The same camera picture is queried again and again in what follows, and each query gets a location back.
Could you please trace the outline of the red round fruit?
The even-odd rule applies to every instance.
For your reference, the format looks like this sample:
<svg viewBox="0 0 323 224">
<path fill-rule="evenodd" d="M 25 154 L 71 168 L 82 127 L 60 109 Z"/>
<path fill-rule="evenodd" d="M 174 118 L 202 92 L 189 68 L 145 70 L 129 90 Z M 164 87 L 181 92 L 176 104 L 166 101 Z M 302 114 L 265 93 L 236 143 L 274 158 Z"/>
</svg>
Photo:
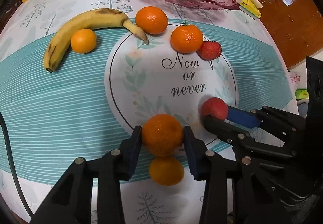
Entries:
<svg viewBox="0 0 323 224">
<path fill-rule="evenodd" d="M 212 97 L 207 99 L 200 109 L 202 117 L 213 116 L 220 120 L 225 120 L 228 115 L 228 106 L 220 98 Z"/>
</svg>

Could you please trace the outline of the large orange mandarin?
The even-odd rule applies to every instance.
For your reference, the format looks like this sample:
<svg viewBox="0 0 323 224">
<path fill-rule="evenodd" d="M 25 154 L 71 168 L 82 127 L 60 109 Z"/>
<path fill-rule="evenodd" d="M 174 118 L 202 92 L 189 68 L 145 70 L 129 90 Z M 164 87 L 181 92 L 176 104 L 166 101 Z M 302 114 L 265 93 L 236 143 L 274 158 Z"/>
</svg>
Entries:
<svg viewBox="0 0 323 224">
<path fill-rule="evenodd" d="M 169 114 L 157 114 L 142 127 L 142 143 L 155 157 L 171 157 L 182 146 L 183 127 Z"/>
</svg>

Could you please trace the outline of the red strawberry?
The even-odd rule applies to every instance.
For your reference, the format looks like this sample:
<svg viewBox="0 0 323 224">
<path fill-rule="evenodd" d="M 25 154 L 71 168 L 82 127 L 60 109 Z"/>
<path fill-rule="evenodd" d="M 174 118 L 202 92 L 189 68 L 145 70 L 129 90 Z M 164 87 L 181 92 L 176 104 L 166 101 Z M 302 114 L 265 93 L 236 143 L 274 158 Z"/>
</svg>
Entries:
<svg viewBox="0 0 323 224">
<path fill-rule="evenodd" d="M 222 54 L 222 47 L 218 42 L 206 41 L 197 51 L 198 56 L 202 59 L 211 61 L 219 58 Z"/>
</svg>

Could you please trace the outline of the orange mandarin with stem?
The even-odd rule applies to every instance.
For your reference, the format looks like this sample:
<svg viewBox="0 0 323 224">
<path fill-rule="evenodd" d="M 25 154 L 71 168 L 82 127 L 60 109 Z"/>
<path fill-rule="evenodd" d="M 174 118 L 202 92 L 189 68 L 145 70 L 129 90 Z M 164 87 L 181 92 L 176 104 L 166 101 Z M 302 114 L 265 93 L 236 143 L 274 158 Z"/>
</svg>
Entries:
<svg viewBox="0 0 323 224">
<path fill-rule="evenodd" d="M 198 51 L 204 41 L 202 31 L 195 25 L 181 25 L 172 31 L 170 45 L 179 53 Z"/>
</svg>

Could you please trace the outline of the yellow banana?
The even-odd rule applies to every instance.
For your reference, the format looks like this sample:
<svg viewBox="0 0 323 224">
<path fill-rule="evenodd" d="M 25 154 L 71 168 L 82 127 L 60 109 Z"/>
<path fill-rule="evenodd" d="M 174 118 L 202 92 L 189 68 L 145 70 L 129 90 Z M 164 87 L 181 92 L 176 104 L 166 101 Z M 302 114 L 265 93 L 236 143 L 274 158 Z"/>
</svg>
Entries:
<svg viewBox="0 0 323 224">
<path fill-rule="evenodd" d="M 94 30 L 120 27 L 149 44 L 144 30 L 133 24 L 125 13 L 116 9 L 93 9 L 78 14 L 60 27 L 45 51 L 43 67 L 50 73 L 54 72 L 70 47 L 80 53 L 88 53 L 96 47 Z"/>
</svg>

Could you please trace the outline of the yellow tissue pack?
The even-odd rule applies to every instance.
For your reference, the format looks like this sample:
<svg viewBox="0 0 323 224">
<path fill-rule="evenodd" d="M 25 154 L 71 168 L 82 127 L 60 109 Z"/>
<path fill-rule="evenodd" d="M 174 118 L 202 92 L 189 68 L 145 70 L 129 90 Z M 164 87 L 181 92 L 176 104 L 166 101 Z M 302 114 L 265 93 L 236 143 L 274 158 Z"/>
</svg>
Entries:
<svg viewBox="0 0 323 224">
<path fill-rule="evenodd" d="M 237 0 L 237 2 L 240 5 L 240 10 L 253 19 L 257 20 L 262 16 L 260 9 L 263 5 L 259 0 Z"/>
</svg>

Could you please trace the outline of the patterned tablecloth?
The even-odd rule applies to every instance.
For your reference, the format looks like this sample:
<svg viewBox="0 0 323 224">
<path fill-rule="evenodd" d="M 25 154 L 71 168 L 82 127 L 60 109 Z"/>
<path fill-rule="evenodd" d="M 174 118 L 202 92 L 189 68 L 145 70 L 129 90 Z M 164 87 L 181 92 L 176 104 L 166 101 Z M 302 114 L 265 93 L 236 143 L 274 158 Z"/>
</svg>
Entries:
<svg viewBox="0 0 323 224">
<path fill-rule="evenodd" d="M 125 29 L 98 30 L 93 52 L 69 51 L 56 72 L 45 71 L 47 45 L 69 19 L 96 8 L 134 19 L 147 6 L 169 20 L 149 45 Z M 195 25 L 204 42 L 218 42 L 221 56 L 207 61 L 174 50 L 170 37 L 181 25 Z M 268 105 L 297 113 L 288 70 L 259 20 L 165 0 L 29 0 L 1 33 L 1 113 L 22 189 L 18 195 L 1 144 L 1 195 L 29 221 L 76 158 L 100 158 L 129 137 L 132 123 L 160 113 L 190 125 L 208 148 L 233 158 L 231 146 L 198 122 L 199 103 L 212 96 L 246 111 Z"/>
</svg>

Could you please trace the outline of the small orange beside banana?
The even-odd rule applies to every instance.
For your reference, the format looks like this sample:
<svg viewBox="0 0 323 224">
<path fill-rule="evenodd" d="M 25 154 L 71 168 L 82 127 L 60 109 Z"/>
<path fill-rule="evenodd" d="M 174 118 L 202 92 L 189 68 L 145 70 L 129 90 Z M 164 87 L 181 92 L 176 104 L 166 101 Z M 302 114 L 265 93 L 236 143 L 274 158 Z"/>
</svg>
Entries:
<svg viewBox="0 0 323 224">
<path fill-rule="evenodd" d="M 86 54 L 96 48 L 97 35 L 93 30 L 81 29 L 75 32 L 71 38 L 71 48 L 79 54 Z"/>
</svg>

